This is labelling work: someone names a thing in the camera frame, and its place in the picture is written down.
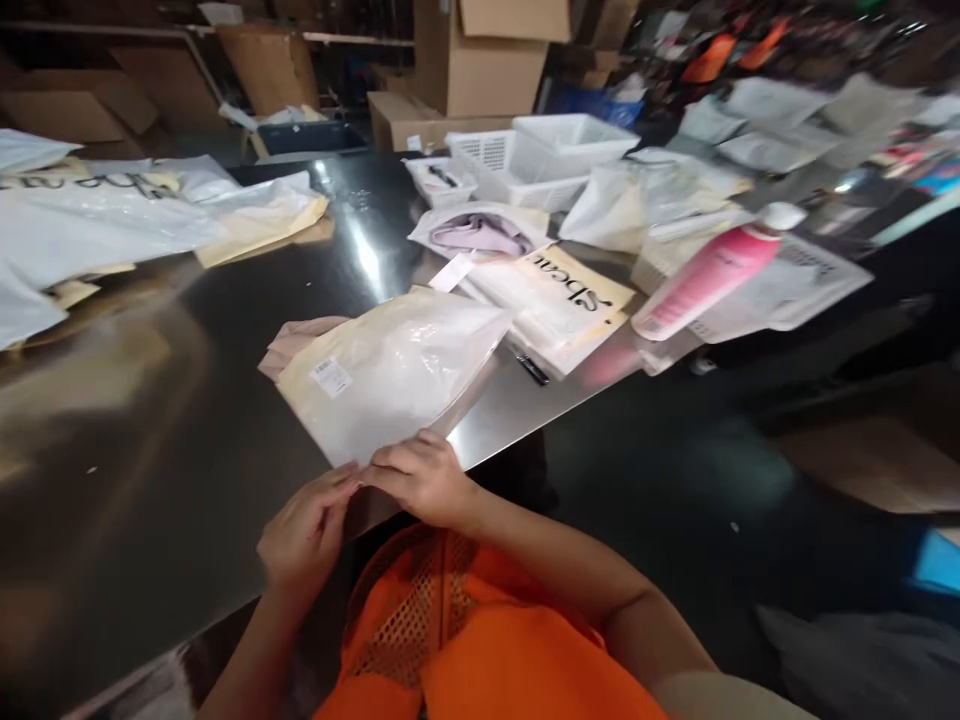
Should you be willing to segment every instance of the orange item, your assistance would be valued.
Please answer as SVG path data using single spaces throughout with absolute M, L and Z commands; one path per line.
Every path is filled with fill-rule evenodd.
M 511 558 L 415 525 L 350 598 L 337 686 L 314 720 L 667 720 L 576 612 Z
M 777 43 L 780 42 L 780 38 L 786 32 L 787 20 L 784 18 L 771 28 L 763 40 L 750 48 L 750 51 L 740 59 L 740 68 L 753 72 L 763 67 L 763 64 L 773 55 L 773 51 L 777 49 Z
M 706 52 L 687 66 L 680 82 L 702 85 L 716 80 L 736 44 L 737 39 L 729 33 L 717 35 Z

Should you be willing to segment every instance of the hand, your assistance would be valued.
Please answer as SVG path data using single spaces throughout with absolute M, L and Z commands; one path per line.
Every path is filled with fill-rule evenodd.
M 377 450 L 360 473 L 364 485 L 392 495 L 429 525 L 462 530 L 480 487 L 464 475 L 450 443 L 430 430 Z
M 312 603 L 340 554 L 343 518 L 360 486 L 357 464 L 349 463 L 304 485 L 267 523 L 257 554 L 267 589 Z

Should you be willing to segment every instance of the metal table surface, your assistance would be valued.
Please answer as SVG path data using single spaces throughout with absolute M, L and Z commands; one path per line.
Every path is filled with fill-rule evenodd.
M 107 314 L 3 358 L 0 669 L 14 708 L 60 713 L 261 592 L 264 523 L 329 467 L 257 371 L 267 344 L 288 320 L 360 315 L 442 266 L 405 239 L 425 206 L 395 156 L 309 167 L 332 240 L 206 272 L 192 255 L 147 263 L 115 303 L 102 293 Z M 584 260 L 629 275 L 614 256 Z M 625 326 L 547 387 L 499 350 L 450 435 L 463 464 L 637 370 L 640 342 Z

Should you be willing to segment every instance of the blue bin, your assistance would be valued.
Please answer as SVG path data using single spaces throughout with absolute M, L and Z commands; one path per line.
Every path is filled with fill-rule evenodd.
M 587 113 L 600 118 L 611 125 L 633 130 L 640 117 L 643 100 L 635 103 L 622 103 L 612 100 L 613 92 L 604 90 L 583 90 L 570 85 L 562 85 L 554 104 L 555 113 Z

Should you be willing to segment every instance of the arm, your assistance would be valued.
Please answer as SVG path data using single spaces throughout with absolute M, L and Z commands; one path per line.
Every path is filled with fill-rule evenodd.
M 340 553 L 355 471 L 345 465 L 308 483 L 267 523 L 257 545 L 267 589 L 199 720 L 277 716 L 297 632 Z
M 496 545 L 603 633 L 610 655 L 643 685 L 717 667 L 669 600 L 603 543 L 483 490 L 429 431 L 383 448 L 363 482 L 425 522 Z

